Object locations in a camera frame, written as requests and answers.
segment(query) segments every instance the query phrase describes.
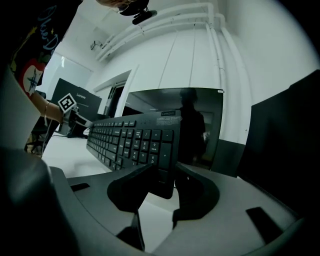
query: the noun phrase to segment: cable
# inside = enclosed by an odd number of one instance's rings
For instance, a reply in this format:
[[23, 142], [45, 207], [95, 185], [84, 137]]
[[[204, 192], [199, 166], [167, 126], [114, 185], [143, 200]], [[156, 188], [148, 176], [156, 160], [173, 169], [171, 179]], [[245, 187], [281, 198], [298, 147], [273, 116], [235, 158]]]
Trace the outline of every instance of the cable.
[[42, 159], [42, 156], [44, 154], [45, 143], [46, 143], [46, 140], [47, 140], [47, 137], [48, 137], [48, 134], [49, 134], [49, 130], [50, 130], [51, 124], [52, 124], [52, 120], [50, 121], [50, 124], [48, 126], [48, 130], [46, 131], [45, 138], [44, 138], [44, 141], [43, 141], [43, 145], [42, 145], [42, 149], [41, 149], [41, 157], [40, 157], [41, 159]]

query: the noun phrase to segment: person's arm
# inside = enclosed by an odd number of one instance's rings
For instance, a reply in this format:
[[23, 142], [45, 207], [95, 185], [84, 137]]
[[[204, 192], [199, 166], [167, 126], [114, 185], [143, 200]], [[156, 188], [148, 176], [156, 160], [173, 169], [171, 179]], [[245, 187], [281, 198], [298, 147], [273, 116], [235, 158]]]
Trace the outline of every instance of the person's arm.
[[61, 112], [59, 106], [49, 103], [37, 92], [31, 96], [31, 101], [40, 111], [42, 117], [46, 115], [47, 118], [58, 121], [60, 124], [62, 123], [63, 113]]

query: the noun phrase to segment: bracelet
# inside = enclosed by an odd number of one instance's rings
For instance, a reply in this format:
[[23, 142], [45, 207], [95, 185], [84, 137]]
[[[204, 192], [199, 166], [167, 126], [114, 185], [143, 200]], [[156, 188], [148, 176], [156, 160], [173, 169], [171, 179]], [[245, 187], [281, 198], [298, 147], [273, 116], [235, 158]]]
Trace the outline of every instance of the bracelet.
[[45, 105], [45, 110], [44, 110], [44, 125], [48, 126], [48, 122], [47, 122], [47, 109], [49, 106], [50, 102], [47, 103], [47, 105]]

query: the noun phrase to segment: monitor screen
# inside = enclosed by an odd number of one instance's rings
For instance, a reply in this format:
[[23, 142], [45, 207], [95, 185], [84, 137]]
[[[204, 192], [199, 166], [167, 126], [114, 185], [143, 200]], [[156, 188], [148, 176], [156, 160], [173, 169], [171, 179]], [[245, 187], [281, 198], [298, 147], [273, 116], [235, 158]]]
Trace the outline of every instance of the monitor screen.
[[129, 93], [122, 116], [181, 111], [178, 161], [211, 169], [220, 134], [223, 91], [172, 88]]

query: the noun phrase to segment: webcam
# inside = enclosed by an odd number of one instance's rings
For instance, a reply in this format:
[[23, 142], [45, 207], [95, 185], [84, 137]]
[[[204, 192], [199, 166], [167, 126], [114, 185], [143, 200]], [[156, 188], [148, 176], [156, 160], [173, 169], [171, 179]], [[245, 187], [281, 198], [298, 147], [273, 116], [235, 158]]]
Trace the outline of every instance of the webcam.
[[141, 22], [156, 16], [158, 13], [156, 10], [148, 9], [149, 0], [137, 0], [131, 2], [124, 11], [120, 12], [123, 16], [134, 16], [132, 23], [138, 25]]

